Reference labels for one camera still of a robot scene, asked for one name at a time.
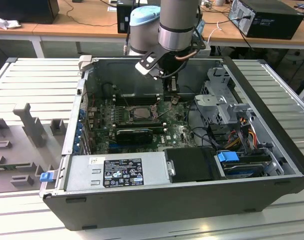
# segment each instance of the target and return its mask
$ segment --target wooden desk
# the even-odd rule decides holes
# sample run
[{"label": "wooden desk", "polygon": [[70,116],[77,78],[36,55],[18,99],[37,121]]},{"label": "wooden desk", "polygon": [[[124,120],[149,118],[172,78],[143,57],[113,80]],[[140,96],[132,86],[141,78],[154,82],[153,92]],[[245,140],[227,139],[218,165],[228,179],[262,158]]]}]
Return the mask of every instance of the wooden desk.
[{"label": "wooden desk", "polygon": [[37,23],[23,23],[22,27],[9,28],[4,30],[0,28],[0,34],[7,35],[33,35],[33,30],[36,28]]},{"label": "wooden desk", "polygon": [[[108,6],[98,0],[85,0],[82,3],[74,3],[72,0],[58,0],[59,15],[54,23],[38,24],[33,34],[39,36],[73,36],[73,37],[96,37],[96,38],[125,38],[125,34],[117,33],[116,12],[107,11]],[[74,7],[68,14],[78,24],[67,16],[67,11]]]},{"label": "wooden desk", "polygon": [[[283,0],[293,7],[296,1]],[[74,3],[72,0],[58,0],[60,12],[53,24],[23,23],[22,28],[3,30],[0,29],[0,39],[28,40],[33,43],[37,57],[44,58],[42,41],[64,41],[64,42],[103,42],[123,43],[125,34],[117,33],[116,12],[107,11],[108,6],[99,0],[84,0],[82,3]],[[73,21],[66,16],[67,11],[76,21],[92,25],[112,26],[90,26]],[[215,7],[217,10],[228,10],[228,5]],[[219,12],[203,12],[203,19],[208,23],[223,22],[228,20]],[[211,37],[210,43],[215,46],[247,47],[236,26],[231,23],[220,24],[222,31],[217,30]],[[203,32],[207,40],[215,24],[206,24]],[[291,40],[247,38],[254,48],[276,48],[276,49],[304,49],[304,21],[299,26]]]}]

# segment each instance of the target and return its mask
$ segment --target motherboard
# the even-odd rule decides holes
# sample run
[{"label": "motherboard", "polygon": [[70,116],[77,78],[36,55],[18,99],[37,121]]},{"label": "motherboard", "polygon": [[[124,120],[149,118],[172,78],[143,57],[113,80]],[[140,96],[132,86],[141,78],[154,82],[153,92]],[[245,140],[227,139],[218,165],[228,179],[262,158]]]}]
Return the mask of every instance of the motherboard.
[{"label": "motherboard", "polygon": [[134,104],[130,98],[105,99],[88,111],[93,154],[161,152],[196,147],[187,125],[189,102],[153,98]]}]

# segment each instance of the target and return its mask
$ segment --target floor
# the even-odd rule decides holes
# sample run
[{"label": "floor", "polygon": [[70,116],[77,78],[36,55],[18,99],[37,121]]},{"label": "floor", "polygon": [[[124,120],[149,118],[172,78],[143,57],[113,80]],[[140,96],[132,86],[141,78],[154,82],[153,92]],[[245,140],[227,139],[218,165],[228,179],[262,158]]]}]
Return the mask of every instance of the floor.
[{"label": "floor", "polygon": [[[43,47],[45,57],[47,58],[78,58],[80,56],[76,51],[76,44],[74,42],[46,41],[43,42]],[[122,43],[82,42],[81,48],[83,54],[91,54],[95,57],[119,57],[123,54]],[[229,55],[231,51],[231,48],[224,47],[222,48],[222,55]],[[264,59],[272,65],[277,61],[279,54],[277,49],[267,49]],[[36,54],[32,43],[29,41],[0,40],[0,68],[8,57],[36,58]],[[278,67],[275,68],[275,71],[285,81],[288,81],[303,60],[304,50],[289,50]],[[303,79],[304,64],[293,78],[293,81],[290,82],[290,86],[296,90]]]}]

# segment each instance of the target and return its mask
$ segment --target black computer case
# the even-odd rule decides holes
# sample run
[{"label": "black computer case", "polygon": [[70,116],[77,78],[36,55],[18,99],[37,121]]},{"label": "black computer case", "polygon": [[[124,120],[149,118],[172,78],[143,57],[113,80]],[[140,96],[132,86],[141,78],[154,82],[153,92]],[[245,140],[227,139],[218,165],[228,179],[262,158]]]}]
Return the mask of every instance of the black computer case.
[{"label": "black computer case", "polygon": [[277,0],[234,0],[229,19],[251,16],[233,23],[248,38],[292,39],[304,14]]}]

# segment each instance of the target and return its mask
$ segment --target warning label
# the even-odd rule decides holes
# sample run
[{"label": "warning label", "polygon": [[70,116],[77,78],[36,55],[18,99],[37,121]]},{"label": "warning label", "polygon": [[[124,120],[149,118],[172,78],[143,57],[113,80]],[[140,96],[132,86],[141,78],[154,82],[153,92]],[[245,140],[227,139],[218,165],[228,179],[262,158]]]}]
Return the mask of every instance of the warning label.
[{"label": "warning label", "polygon": [[139,185],[144,185],[143,166],[140,158],[104,161],[104,187]]}]

